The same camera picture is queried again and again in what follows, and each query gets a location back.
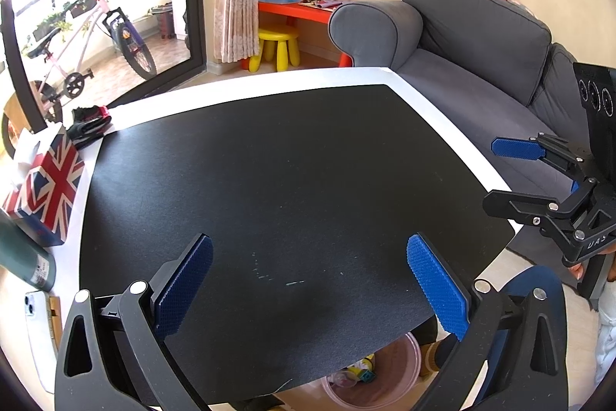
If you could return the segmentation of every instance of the black tabletop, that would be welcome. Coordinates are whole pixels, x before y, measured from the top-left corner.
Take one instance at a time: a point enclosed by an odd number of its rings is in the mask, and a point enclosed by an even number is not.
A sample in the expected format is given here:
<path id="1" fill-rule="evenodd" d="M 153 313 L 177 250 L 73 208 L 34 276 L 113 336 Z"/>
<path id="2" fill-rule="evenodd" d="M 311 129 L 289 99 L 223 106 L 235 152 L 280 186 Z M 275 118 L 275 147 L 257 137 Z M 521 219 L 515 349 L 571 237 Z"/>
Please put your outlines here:
<path id="1" fill-rule="evenodd" d="M 214 263 L 166 345 L 208 403 L 288 389 L 432 311 L 406 260 L 424 232 L 476 277 L 513 236 L 485 190 L 386 86 L 221 103 L 105 137 L 81 244 L 96 296 L 149 279 L 198 232 Z"/>

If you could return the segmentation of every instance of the bicycle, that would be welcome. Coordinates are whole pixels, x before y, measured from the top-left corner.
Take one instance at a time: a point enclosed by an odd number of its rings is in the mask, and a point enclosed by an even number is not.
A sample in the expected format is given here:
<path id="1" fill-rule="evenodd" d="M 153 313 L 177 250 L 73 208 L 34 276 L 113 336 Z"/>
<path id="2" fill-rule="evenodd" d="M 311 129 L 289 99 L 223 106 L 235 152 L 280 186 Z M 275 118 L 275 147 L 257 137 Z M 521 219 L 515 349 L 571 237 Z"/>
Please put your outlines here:
<path id="1" fill-rule="evenodd" d="M 61 13 L 62 19 L 66 16 L 67 12 L 71 12 L 73 17 L 78 15 L 91 13 L 84 19 L 79 28 L 73 32 L 69 40 L 64 44 L 57 56 L 49 51 L 49 44 L 52 39 L 57 36 L 61 30 L 59 27 L 53 28 L 48 34 L 42 37 L 37 45 L 32 48 L 26 56 L 34 59 L 39 56 L 44 56 L 45 63 L 49 63 L 49 70 L 44 75 L 42 81 L 33 81 L 36 90 L 38 90 L 40 103 L 39 107 L 43 117 L 47 122 L 62 122 L 62 104 L 60 99 L 62 96 L 66 96 L 71 99 L 77 98 L 84 90 L 85 80 L 90 77 L 93 78 L 94 74 L 92 69 L 88 68 L 81 72 L 81 64 L 85 55 L 85 49 L 87 48 L 90 37 L 95 27 L 99 27 L 99 20 L 104 16 L 102 25 L 107 30 L 116 47 L 120 50 L 124 59 L 132 67 L 135 72 L 143 77 L 146 81 L 156 76 L 156 64 L 152 58 L 152 53 L 148 49 L 146 43 L 139 35 L 137 29 L 133 26 L 128 17 L 124 14 L 120 7 L 112 10 L 109 7 L 108 0 L 76 0 L 71 5 L 67 6 Z M 75 70 L 70 74 L 67 73 L 58 60 L 62 57 L 69 45 L 75 40 L 77 34 L 81 33 L 84 27 L 87 27 L 85 34 L 84 45 L 79 55 L 79 60 L 75 66 Z M 63 76 L 63 89 L 56 90 L 53 86 L 47 83 L 47 79 L 53 69 L 58 70 Z M 6 113 L 2 114 L 2 141 L 4 148 L 8 155 L 13 157 L 15 155 L 15 146 L 19 131 L 11 125 L 10 118 Z"/>

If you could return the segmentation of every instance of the union jack tissue box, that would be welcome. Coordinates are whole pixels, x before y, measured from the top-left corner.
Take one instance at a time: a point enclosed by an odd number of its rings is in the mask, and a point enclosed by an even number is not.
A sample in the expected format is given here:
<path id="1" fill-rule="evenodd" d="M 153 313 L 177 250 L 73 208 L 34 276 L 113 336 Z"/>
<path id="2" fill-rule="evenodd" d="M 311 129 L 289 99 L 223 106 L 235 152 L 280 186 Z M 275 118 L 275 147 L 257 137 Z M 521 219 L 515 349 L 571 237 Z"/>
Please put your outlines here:
<path id="1" fill-rule="evenodd" d="M 2 207 L 38 245 L 59 246 L 67 239 L 84 163 L 61 124 L 32 135 L 32 140 L 38 148 L 35 146 L 30 170 Z"/>

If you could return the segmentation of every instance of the bottle label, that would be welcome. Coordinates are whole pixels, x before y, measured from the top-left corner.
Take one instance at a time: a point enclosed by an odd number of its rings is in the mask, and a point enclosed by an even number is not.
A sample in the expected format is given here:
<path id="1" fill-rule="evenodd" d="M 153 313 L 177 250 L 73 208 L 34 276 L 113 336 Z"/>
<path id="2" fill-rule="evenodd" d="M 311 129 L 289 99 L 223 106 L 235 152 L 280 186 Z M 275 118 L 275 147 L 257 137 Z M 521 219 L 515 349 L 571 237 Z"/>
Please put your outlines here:
<path id="1" fill-rule="evenodd" d="M 35 272 L 32 274 L 32 279 L 30 282 L 42 288 L 47 282 L 47 277 L 49 276 L 49 260 L 42 257 L 40 254 L 36 256 L 36 268 Z"/>

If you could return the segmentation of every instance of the human hand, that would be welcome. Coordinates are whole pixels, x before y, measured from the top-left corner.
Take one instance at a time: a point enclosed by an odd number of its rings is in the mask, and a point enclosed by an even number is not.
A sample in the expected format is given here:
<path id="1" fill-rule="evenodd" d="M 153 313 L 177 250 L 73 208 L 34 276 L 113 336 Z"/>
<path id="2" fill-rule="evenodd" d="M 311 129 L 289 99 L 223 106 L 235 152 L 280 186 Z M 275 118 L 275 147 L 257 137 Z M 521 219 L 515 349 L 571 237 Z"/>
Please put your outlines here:
<path id="1" fill-rule="evenodd" d="M 600 251 L 599 254 L 610 254 L 610 253 L 615 253 L 615 252 L 616 252 L 616 244 L 612 244 L 611 246 L 607 247 L 605 250 Z M 584 265 L 582 265 L 581 263 L 578 263 L 577 265 L 574 265 L 573 267 L 569 267 L 569 272 L 571 272 L 577 280 L 580 280 L 582 276 L 584 275 Z M 608 272 L 608 282 L 612 282 L 614 280 L 616 280 L 616 260 L 614 260 L 614 263 L 612 263 L 612 268 L 610 268 L 610 271 Z"/>

